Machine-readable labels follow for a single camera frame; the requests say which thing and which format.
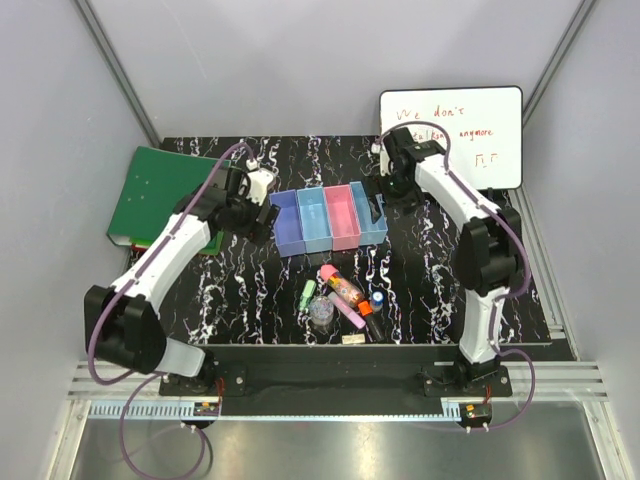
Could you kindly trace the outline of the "small blue-capped bottle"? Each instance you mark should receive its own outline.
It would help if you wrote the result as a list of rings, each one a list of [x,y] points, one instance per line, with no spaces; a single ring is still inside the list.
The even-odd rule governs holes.
[[[370,297],[370,306],[373,312],[380,312],[384,306],[384,294],[381,291],[374,291]]]

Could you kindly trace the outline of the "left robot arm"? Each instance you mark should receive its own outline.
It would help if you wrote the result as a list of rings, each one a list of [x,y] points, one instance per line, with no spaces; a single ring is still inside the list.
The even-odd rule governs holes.
[[[276,176],[265,168],[244,171],[215,165],[207,179],[174,207],[168,223],[143,256],[107,287],[92,286],[84,297],[89,372],[107,384],[96,360],[124,368],[127,375],[173,374],[196,396],[215,386],[214,360],[206,352],[170,338],[160,307],[187,264],[219,233],[261,244],[271,236],[279,207],[268,195]]]

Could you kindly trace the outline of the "pink-capped colourful bottle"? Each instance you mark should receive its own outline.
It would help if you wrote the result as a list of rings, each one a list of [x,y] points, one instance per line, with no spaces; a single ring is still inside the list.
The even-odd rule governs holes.
[[[358,306],[363,300],[363,293],[331,264],[320,267],[320,277],[350,307]]]

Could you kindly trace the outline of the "pink highlighter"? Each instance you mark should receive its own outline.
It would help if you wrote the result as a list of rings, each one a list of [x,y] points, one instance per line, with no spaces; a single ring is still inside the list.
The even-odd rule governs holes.
[[[365,320],[337,293],[331,292],[327,298],[358,330],[365,328]]]

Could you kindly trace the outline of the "pink rectangular bin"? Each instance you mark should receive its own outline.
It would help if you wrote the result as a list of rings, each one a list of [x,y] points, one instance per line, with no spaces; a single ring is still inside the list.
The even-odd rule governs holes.
[[[333,237],[332,250],[357,248],[361,230],[351,187],[349,185],[325,187],[324,195]]]

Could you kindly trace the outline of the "clear glitter jar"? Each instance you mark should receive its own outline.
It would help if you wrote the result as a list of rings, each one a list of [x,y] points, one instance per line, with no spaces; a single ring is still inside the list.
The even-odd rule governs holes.
[[[314,297],[308,306],[311,323],[317,328],[326,328],[334,320],[335,307],[327,296]]]

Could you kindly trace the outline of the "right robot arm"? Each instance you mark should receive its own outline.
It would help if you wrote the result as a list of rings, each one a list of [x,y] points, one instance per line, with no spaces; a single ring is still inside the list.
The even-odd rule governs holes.
[[[499,318],[504,303],[528,290],[531,269],[522,241],[520,214],[501,208],[464,180],[450,162],[452,140],[416,141],[413,122],[384,131],[371,146],[380,172],[364,178],[372,221],[383,206],[411,211],[432,197],[459,232],[454,275],[465,290],[459,354],[447,381],[466,396],[486,389],[504,353]]]

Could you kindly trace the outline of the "light blue end bin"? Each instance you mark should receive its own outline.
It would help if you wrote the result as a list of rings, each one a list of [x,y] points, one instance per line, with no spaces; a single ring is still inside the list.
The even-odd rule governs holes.
[[[362,183],[353,181],[350,183],[350,188],[361,232],[359,245],[364,247],[382,244],[388,232],[386,217],[381,215],[376,222],[373,222],[368,197]]]

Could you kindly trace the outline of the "purple rectangular bin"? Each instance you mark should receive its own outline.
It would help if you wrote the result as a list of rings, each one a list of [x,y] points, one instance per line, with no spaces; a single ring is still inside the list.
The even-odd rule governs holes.
[[[281,257],[304,254],[303,239],[298,201],[295,190],[272,193],[271,204],[280,208],[274,224],[276,248]]]

